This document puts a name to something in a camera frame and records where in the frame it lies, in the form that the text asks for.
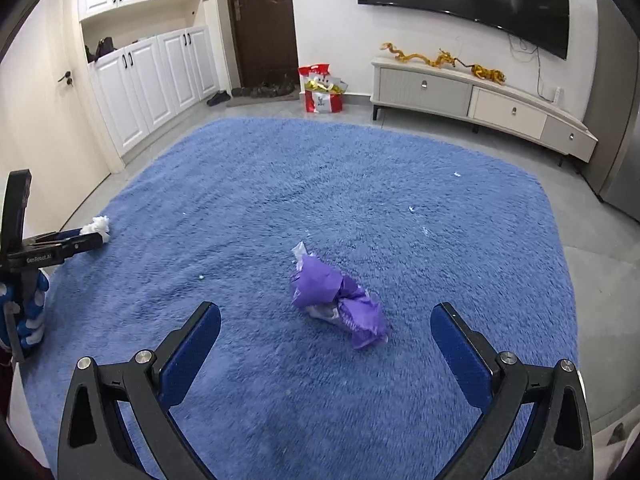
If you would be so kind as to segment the blue white gloved hand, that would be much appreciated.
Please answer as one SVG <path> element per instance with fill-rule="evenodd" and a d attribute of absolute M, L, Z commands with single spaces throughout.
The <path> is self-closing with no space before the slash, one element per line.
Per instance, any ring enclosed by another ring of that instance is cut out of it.
<path fill-rule="evenodd" d="M 15 299 L 14 288 L 1 283 L 1 309 L 6 304 L 15 302 L 21 307 L 16 316 L 16 331 L 21 348 L 25 354 L 34 352 L 42 343 L 44 336 L 44 298 L 49 290 L 49 280 L 46 274 L 38 270 L 36 274 L 34 292 L 26 300 Z"/>

